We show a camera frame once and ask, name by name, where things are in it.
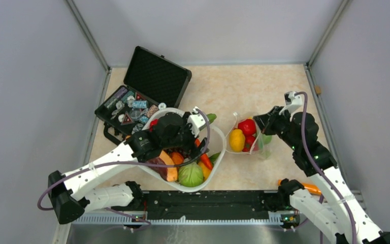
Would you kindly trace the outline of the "small red toy tomato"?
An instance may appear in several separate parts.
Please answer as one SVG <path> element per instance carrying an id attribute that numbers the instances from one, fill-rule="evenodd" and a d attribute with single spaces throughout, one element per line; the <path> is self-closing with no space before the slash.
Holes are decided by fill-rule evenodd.
<path id="1" fill-rule="evenodd" d="M 256 124 L 251 118 L 239 122 L 237 128 L 241 130 L 245 136 L 253 135 L 256 133 Z"/>

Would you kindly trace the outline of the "clear zip top bag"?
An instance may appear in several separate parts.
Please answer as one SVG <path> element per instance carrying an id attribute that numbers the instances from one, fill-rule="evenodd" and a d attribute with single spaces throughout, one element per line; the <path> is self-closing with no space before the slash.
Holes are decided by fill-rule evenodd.
<path id="1" fill-rule="evenodd" d="M 267 159 L 272 136 L 262 133 L 254 121 L 255 112 L 234 112 L 235 122 L 225 137 L 226 151 L 236 155 L 255 155 Z"/>

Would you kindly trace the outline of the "red toy bell pepper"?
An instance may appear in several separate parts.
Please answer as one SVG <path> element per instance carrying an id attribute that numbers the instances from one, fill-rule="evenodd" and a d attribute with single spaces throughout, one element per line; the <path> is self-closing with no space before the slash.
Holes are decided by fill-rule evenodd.
<path id="1" fill-rule="evenodd" d="M 151 123 L 150 123 L 150 127 L 149 127 L 149 130 L 153 130 L 153 127 L 155 126 L 155 125 L 157 125 L 157 123 L 158 123 L 158 119 L 154 119 Z"/>

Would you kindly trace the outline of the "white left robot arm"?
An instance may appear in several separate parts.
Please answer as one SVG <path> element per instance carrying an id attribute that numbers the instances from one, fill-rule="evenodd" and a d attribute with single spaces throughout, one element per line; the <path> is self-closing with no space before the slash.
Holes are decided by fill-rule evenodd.
<path id="1" fill-rule="evenodd" d="M 84 213 L 112 206 L 136 210 L 142 205 L 138 185 L 97 190 L 96 187 L 134 166 L 147 169 L 177 169 L 197 161 L 208 151 L 210 119 L 198 107 L 190 112 L 165 108 L 151 118 L 156 124 L 127 137 L 101 158 L 73 171 L 55 171 L 48 176 L 48 188 L 37 202 L 48 196 L 59 224 L 68 224 Z"/>

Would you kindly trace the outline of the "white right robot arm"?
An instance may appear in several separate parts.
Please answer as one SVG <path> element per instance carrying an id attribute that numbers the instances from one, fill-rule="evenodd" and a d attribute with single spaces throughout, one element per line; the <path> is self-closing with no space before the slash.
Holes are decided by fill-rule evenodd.
<path id="1" fill-rule="evenodd" d="M 319 126 L 307 111 L 306 92 L 290 91 L 285 106 L 253 117 L 264 135 L 276 135 L 292 149 L 295 164 L 320 189 L 319 200 L 297 180 L 283 180 L 277 202 L 295 208 L 331 243 L 390 243 L 383 231 L 361 207 L 346 184 L 331 152 L 318 141 Z"/>

